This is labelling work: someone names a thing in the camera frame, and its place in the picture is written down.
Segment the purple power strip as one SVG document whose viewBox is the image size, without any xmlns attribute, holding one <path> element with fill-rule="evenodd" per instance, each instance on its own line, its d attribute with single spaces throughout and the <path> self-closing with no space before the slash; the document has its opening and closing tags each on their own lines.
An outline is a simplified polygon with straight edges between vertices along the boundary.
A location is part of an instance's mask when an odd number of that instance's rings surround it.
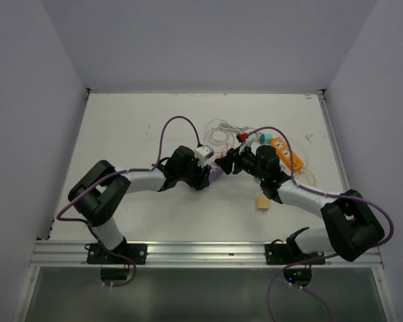
<svg viewBox="0 0 403 322">
<path fill-rule="evenodd" d="M 223 174 L 223 171 L 216 164 L 211 164 L 211 170 L 209 175 L 209 182 L 212 184 L 214 181 L 218 180 L 219 177 Z"/>
</svg>

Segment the teal usb charger plug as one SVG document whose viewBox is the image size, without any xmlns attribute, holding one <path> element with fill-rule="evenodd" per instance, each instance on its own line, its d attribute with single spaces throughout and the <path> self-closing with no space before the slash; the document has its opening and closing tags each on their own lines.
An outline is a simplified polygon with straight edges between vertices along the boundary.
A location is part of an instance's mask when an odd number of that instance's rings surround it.
<svg viewBox="0 0 403 322">
<path fill-rule="evenodd" d="M 273 140 L 273 136 L 271 134 L 261 134 L 259 136 L 260 144 L 270 144 Z"/>
</svg>

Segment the orange power strip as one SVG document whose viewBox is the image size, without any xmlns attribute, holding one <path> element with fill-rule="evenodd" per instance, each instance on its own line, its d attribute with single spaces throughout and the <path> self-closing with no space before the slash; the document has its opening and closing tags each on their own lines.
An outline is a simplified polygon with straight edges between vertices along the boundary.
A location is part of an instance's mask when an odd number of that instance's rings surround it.
<svg viewBox="0 0 403 322">
<path fill-rule="evenodd" d="M 299 171 L 304 167 L 302 159 L 289 149 L 285 140 L 281 137 L 276 137 L 271 140 L 271 145 L 275 148 L 279 159 L 288 167 L 289 170 Z"/>
</svg>

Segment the yellow usb charger plug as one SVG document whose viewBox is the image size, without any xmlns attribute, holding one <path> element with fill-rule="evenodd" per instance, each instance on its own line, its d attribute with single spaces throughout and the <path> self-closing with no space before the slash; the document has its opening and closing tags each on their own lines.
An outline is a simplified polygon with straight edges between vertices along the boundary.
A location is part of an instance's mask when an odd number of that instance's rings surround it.
<svg viewBox="0 0 403 322">
<path fill-rule="evenodd" d="M 270 208 L 270 200 L 267 197 L 258 197 L 256 200 L 256 210 L 260 213 L 266 213 Z"/>
</svg>

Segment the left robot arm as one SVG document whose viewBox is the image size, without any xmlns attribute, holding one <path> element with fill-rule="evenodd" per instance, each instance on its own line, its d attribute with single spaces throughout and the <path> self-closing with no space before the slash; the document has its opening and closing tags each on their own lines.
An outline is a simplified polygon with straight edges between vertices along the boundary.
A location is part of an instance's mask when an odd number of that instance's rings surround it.
<svg viewBox="0 0 403 322">
<path fill-rule="evenodd" d="M 124 195 L 163 192 L 174 188 L 178 182 L 200 191 L 210 185 L 212 168 L 208 160 L 213 155 L 209 146 L 194 150 L 179 146 L 165 164 L 157 164 L 152 169 L 121 171 L 101 160 L 70 190 L 68 200 L 104 245 L 104 258 L 116 264 L 126 255 L 125 238 L 113 218 Z"/>
</svg>

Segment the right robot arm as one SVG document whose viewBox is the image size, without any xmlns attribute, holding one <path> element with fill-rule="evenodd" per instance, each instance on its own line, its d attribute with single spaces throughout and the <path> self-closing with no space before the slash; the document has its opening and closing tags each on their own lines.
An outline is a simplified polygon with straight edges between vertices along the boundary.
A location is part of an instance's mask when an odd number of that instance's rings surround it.
<svg viewBox="0 0 403 322">
<path fill-rule="evenodd" d="M 281 169 L 279 156 L 272 146 L 259 146 L 256 151 L 249 147 L 231 149 L 215 163 L 226 174 L 244 171 L 255 177 L 268 199 L 297 207 L 323 220 L 323 227 L 303 227 L 285 240 L 281 249 L 293 263 L 301 263 L 318 252 L 334 252 L 352 262 L 385 236 L 381 223 L 357 191 L 335 195 L 300 187 Z"/>
</svg>

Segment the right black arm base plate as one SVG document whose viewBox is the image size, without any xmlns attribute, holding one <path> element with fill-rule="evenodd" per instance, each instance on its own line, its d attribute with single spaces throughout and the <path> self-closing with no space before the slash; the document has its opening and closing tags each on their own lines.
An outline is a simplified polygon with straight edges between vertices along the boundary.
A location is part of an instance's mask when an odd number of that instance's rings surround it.
<svg viewBox="0 0 403 322">
<path fill-rule="evenodd" d="M 265 259 L 267 265 L 288 265 L 300 261 L 308 261 L 309 264 L 323 265 L 325 259 L 322 259 L 323 253 L 317 252 L 304 254 L 296 243 L 296 238 L 308 227 L 301 228 L 291 234 L 285 241 L 275 239 L 271 243 L 265 244 Z"/>
</svg>

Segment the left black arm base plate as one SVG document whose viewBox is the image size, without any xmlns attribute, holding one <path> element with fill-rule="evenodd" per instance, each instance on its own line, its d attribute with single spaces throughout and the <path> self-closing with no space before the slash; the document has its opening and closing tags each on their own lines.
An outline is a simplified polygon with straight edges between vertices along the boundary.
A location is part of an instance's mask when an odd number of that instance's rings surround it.
<svg viewBox="0 0 403 322">
<path fill-rule="evenodd" d="M 142 243 L 127 243 L 123 241 L 114 250 L 104 249 L 99 243 L 85 244 L 88 264 L 119 265 L 129 264 L 128 259 L 135 265 L 144 265 L 148 254 L 148 245 Z"/>
</svg>

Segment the aluminium front rail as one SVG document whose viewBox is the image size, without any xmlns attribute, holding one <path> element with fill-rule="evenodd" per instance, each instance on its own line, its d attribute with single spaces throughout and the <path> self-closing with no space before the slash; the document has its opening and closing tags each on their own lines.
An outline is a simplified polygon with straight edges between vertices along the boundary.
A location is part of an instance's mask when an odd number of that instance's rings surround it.
<svg viewBox="0 0 403 322">
<path fill-rule="evenodd" d="M 82 267 L 88 265 L 90 241 L 37 241 L 32 267 Z M 142 241 L 133 261 L 143 268 L 273 268 L 268 265 L 265 242 Z"/>
</svg>

